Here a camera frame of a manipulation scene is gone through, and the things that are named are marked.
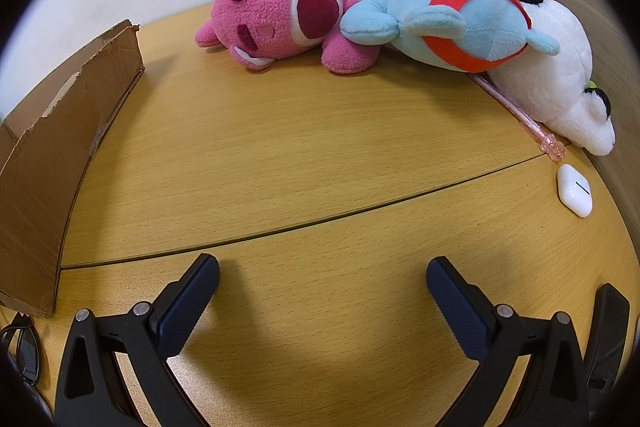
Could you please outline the light blue plush toy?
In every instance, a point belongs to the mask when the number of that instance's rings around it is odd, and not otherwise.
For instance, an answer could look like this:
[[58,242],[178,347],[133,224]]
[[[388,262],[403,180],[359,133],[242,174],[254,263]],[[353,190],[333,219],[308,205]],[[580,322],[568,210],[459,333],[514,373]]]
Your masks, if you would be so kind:
[[455,72],[486,72],[528,48],[561,51],[558,40],[534,27],[521,0],[361,0],[340,29],[353,43],[392,46]]

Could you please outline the white earbuds case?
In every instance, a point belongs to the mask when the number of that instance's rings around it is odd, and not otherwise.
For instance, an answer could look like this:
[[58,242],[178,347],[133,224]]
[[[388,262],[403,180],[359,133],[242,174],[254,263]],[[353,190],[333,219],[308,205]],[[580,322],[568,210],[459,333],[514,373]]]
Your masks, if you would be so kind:
[[573,166],[562,164],[556,174],[559,199],[579,218],[587,218],[593,208],[588,180]]

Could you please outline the pink transparent pen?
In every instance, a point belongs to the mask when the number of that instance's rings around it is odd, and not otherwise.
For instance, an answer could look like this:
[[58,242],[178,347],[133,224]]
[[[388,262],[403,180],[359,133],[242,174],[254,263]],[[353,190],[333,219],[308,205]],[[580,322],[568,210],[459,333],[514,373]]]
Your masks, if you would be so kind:
[[528,135],[537,143],[542,153],[546,154],[554,162],[560,162],[565,157],[565,145],[553,133],[541,127],[541,125],[538,124],[537,121],[534,121],[532,117],[529,117],[523,109],[520,109],[515,103],[510,101],[490,81],[477,74],[470,74],[469,78],[473,80],[480,89],[500,103],[518,121]]

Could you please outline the pink bear plush toy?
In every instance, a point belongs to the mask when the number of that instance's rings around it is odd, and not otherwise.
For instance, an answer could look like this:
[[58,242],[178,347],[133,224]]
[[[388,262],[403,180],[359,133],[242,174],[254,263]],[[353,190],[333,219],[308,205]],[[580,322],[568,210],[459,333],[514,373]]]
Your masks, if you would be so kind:
[[378,46],[346,39],[340,21],[361,0],[214,0],[209,20],[198,28],[203,49],[224,46],[250,70],[320,46],[321,64],[337,75],[359,74],[380,54]]

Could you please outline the black smartphone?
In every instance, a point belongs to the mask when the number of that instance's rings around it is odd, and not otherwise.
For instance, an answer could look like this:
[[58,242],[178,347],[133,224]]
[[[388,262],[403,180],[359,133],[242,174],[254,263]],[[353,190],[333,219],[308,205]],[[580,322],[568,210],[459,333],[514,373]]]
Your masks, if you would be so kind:
[[627,338],[630,304],[611,283],[600,286],[594,299],[585,372],[590,410],[613,389]]

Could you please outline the brown cardboard box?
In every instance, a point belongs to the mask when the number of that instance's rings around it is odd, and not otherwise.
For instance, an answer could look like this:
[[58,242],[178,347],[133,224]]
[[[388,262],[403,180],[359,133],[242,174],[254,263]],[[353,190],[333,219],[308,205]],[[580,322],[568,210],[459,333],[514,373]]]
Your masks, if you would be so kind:
[[48,317],[82,178],[144,71],[122,20],[52,70],[1,124],[1,303]]

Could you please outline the black sunglasses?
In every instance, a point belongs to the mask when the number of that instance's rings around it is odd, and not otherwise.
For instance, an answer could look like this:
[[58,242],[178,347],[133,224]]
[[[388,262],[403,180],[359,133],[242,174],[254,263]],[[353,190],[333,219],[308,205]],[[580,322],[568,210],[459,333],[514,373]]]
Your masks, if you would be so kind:
[[1,329],[1,347],[22,381],[32,387],[38,384],[41,349],[32,318],[17,312]]

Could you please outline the white panda plush toy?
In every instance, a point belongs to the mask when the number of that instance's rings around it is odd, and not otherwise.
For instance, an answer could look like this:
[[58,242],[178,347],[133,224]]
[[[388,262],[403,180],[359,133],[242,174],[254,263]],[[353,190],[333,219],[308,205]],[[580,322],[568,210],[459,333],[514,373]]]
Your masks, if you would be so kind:
[[555,0],[520,0],[533,28],[555,38],[556,55],[528,49],[488,72],[496,88],[533,120],[606,156],[615,145],[611,102],[592,81],[592,51],[577,16]]

